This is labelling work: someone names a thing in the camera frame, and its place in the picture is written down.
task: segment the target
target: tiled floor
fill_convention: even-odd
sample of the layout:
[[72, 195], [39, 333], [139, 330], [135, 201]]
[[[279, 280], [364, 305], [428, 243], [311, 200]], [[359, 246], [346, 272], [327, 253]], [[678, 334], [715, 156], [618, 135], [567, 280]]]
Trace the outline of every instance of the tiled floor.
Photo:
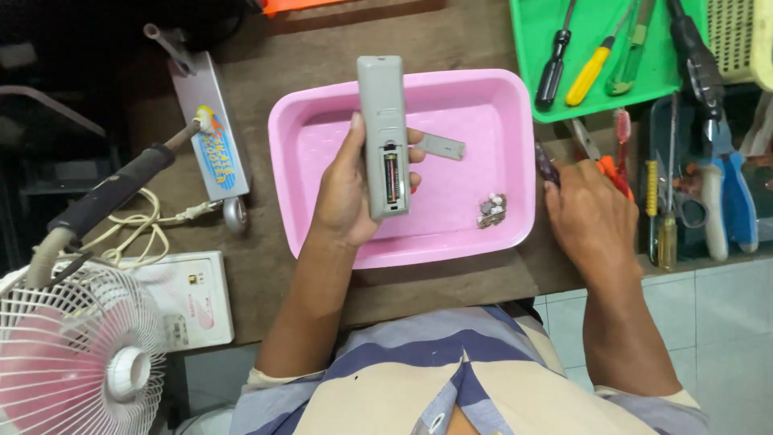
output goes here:
[[[647, 305], [676, 374], [711, 433], [773, 433], [773, 261], [646, 279]], [[539, 298], [569, 379], [592, 390], [582, 347], [584, 289]]]

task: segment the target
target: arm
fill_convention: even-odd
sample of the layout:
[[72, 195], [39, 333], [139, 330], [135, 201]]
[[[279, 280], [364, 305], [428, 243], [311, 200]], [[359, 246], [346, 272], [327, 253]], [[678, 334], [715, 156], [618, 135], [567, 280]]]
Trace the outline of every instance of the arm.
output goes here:
[[[422, 137], [408, 129], [410, 144]], [[255, 361], [255, 368], [272, 378], [319, 372], [330, 360], [357, 250], [380, 226], [369, 215], [364, 142], [363, 118], [355, 112], [349, 134], [322, 175], [290, 292]], [[409, 156], [411, 163], [419, 163], [424, 152], [411, 149]], [[410, 174], [412, 187], [420, 182], [418, 174]]]
[[561, 189], [545, 183], [561, 247], [587, 283], [583, 342], [594, 385], [637, 396], [681, 391], [642, 292], [634, 237], [638, 208], [584, 160], [560, 171]]

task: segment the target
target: orange pliers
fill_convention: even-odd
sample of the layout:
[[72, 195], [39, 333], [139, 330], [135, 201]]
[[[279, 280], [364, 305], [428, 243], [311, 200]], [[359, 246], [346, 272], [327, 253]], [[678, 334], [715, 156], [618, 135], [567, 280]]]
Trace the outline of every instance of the orange pliers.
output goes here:
[[574, 134], [574, 138], [582, 145], [582, 149], [588, 159], [595, 160], [598, 170], [601, 171], [629, 200], [633, 199], [633, 192], [628, 186], [628, 181], [621, 174], [619, 168], [615, 165], [615, 159], [612, 156], [602, 156], [596, 143], [593, 142], [591, 135], [588, 134], [585, 125], [578, 118], [567, 119], [567, 126]]

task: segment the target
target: hand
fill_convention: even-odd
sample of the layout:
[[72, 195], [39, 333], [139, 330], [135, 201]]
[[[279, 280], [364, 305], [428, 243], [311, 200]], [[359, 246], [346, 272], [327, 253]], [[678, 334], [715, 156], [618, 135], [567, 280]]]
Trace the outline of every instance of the hand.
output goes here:
[[[424, 133], [408, 129], [410, 145], [421, 142]], [[362, 158], [365, 123], [359, 112], [352, 115], [349, 134], [338, 155], [322, 174], [317, 205], [309, 234], [322, 234], [346, 247], [359, 248], [378, 231], [381, 221], [370, 218], [369, 194], [365, 163]], [[424, 161], [424, 151], [408, 150], [411, 163]], [[410, 173], [411, 188], [418, 187], [421, 176]]]
[[612, 186], [596, 162], [560, 169], [561, 188], [545, 182], [553, 233], [588, 289], [622, 287], [641, 279], [634, 238], [638, 208]]

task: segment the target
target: pink plastic tray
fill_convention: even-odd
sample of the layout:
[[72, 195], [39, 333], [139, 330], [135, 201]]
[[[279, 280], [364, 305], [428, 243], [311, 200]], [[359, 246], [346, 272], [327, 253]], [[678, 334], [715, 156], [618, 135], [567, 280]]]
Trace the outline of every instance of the pink plastic tray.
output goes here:
[[[457, 70], [404, 78], [408, 126], [465, 142], [461, 162], [427, 156], [408, 215], [386, 219], [355, 269], [455, 259], [518, 245], [534, 223], [534, 136], [529, 93], [506, 70]], [[268, 119], [279, 208], [295, 257], [311, 224], [322, 172], [359, 109], [357, 83], [295, 92]], [[507, 217], [480, 230], [489, 193], [507, 195]]]

